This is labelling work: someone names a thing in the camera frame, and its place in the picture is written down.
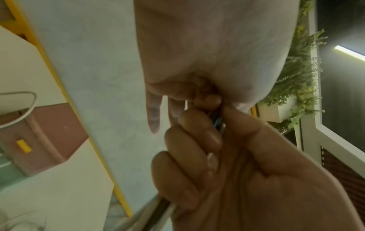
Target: plant pot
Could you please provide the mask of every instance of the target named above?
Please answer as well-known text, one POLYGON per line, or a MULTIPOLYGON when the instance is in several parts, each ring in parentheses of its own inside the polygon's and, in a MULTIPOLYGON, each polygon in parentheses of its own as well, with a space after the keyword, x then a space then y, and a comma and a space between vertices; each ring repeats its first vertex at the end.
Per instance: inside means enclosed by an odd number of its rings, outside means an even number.
POLYGON ((267 106, 266 104, 259 103, 260 118, 268 122, 281 123, 290 117, 291 110, 296 104, 297 98, 295 96, 290 97, 286 104, 280 106, 278 104, 267 106))

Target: hand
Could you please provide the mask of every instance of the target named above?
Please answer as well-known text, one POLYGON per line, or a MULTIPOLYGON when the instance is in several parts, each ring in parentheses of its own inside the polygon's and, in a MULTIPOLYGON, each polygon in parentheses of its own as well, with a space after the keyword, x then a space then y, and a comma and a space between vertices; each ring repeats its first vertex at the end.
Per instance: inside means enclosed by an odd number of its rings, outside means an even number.
POLYGON ((247 111, 273 87, 287 57, 299 0, 135 0, 148 123, 171 124, 185 101, 218 93, 247 111))
POLYGON ((175 231, 364 230, 326 170, 261 121, 226 104, 221 116, 222 136, 205 112, 185 111, 152 162, 159 193, 178 205, 175 231))

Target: tube light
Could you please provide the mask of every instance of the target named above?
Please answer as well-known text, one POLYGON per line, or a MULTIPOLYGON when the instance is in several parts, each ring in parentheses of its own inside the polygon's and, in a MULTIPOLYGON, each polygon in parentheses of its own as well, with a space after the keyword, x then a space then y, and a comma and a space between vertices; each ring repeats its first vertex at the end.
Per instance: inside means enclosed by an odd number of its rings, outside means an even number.
POLYGON ((339 50, 339 51, 342 51, 345 54, 348 54, 348 55, 350 55, 350 56, 352 56, 354 58, 360 59, 360 60, 362 60, 362 61, 365 62, 365 56, 362 55, 362 54, 359 54, 359 53, 357 53, 355 51, 352 51, 352 50, 349 50, 347 48, 344 48, 343 46, 340 46, 340 45, 336 46, 335 49, 336 50, 339 50))

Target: ceiling light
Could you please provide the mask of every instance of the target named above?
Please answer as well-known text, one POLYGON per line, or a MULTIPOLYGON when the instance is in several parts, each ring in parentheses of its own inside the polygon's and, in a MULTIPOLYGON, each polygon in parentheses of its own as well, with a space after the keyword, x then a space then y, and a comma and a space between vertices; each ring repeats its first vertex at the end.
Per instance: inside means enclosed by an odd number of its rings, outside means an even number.
POLYGON ((363 60, 365 62, 365 56, 359 53, 356 53, 355 51, 349 50, 347 48, 344 48, 343 46, 336 46, 336 50, 342 51, 343 53, 346 53, 354 58, 363 60))

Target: green plant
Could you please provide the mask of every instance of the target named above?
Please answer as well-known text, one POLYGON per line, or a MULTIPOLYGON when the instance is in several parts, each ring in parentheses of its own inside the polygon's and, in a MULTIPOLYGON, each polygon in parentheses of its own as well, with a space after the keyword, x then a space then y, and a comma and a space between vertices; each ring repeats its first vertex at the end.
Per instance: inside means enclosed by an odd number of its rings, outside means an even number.
POLYGON ((326 37, 322 36, 324 30, 313 35, 309 35, 305 30, 304 20, 313 5, 314 0, 301 1, 298 24, 283 70, 271 92, 260 102, 268 106, 284 105, 289 97, 296 97, 297 105, 292 109, 290 118, 282 123, 270 123, 280 132, 285 132, 298 124, 303 115, 319 112, 312 109, 319 99, 314 94, 316 88, 314 76, 318 71, 316 69, 318 60, 312 58, 311 49, 325 44, 326 37))

